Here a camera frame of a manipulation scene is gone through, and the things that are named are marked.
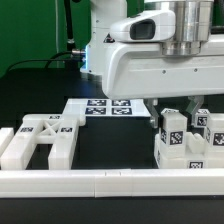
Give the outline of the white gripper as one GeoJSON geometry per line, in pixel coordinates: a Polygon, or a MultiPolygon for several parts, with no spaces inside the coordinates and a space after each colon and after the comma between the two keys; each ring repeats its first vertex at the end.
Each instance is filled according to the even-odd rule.
{"type": "Polygon", "coordinates": [[[164,56],[158,43],[114,43],[107,50],[102,78],[111,99],[145,99],[156,129],[157,99],[189,96],[187,113],[195,125],[203,96],[224,93],[224,35],[212,35],[195,56],[164,56]]]}

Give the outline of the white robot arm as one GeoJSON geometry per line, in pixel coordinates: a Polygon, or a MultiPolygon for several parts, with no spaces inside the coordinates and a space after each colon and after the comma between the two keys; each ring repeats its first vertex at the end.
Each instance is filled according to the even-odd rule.
{"type": "Polygon", "coordinates": [[[160,98],[191,99],[195,115],[206,95],[224,94],[224,32],[212,25],[218,0],[144,0],[128,16],[125,0],[90,0],[92,35],[84,77],[114,100],[143,99],[158,126],[160,98]]]}

